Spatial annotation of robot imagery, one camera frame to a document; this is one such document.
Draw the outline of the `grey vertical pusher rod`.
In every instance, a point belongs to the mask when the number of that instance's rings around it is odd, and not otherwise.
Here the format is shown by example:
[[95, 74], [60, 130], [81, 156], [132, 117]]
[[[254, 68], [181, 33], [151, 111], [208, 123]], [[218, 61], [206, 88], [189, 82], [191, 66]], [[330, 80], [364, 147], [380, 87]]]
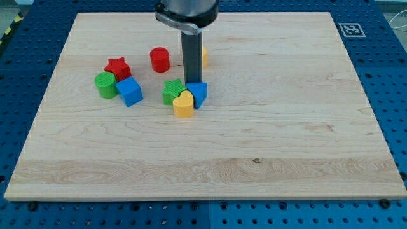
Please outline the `grey vertical pusher rod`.
[[184, 81], [186, 83], [202, 82], [202, 34], [181, 32], [183, 52]]

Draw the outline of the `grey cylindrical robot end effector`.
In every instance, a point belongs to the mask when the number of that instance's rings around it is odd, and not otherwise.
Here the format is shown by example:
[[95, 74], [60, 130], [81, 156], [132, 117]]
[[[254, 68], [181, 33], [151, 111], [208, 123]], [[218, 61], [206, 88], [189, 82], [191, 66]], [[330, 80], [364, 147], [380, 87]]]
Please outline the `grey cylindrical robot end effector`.
[[216, 20], [218, 0], [159, 0], [155, 6], [157, 21], [187, 35], [198, 35]]

